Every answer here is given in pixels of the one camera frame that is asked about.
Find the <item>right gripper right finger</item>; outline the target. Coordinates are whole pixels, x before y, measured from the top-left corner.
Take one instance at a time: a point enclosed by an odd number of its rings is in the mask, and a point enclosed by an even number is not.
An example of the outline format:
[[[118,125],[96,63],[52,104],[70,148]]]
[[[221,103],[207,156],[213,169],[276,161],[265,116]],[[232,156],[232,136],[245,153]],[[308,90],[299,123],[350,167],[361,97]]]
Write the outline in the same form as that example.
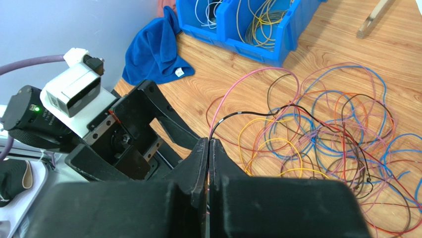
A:
[[[210,141],[213,238],[368,238],[345,184],[327,179],[251,177]]]

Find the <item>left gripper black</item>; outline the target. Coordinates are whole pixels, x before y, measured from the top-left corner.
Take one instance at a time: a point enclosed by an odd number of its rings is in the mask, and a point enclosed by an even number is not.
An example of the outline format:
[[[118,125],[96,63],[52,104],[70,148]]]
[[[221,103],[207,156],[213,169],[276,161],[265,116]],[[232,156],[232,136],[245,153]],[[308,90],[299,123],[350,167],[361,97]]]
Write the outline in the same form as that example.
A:
[[[144,80],[89,124],[88,137],[65,163],[91,181],[160,178],[180,157],[151,127],[155,119],[178,146],[192,150],[200,139],[157,84]]]

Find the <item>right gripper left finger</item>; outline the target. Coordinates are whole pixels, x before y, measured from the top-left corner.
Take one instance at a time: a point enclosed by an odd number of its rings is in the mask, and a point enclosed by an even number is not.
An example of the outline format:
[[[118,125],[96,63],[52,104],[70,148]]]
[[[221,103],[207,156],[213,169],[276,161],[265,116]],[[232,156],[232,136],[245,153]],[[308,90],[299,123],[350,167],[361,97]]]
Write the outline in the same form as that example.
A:
[[[208,139],[161,179],[68,182],[37,207],[28,238],[204,238]]]

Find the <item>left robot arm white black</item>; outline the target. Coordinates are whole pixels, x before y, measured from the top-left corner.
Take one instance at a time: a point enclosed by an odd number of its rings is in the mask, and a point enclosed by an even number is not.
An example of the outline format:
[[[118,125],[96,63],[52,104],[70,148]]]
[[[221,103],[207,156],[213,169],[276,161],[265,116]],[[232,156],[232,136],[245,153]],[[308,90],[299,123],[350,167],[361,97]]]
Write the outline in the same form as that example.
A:
[[[199,136],[186,124],[155,82],[144,80],[128,94],[113,93],[88,109],[77,135],[41,103],[41,90],[23,87],[12,96],[1,118],[9,135],[51,152],[87,180],[149,180],[164,177],[181,157],[153,130],[158,120],[175,144],[193,149]]]

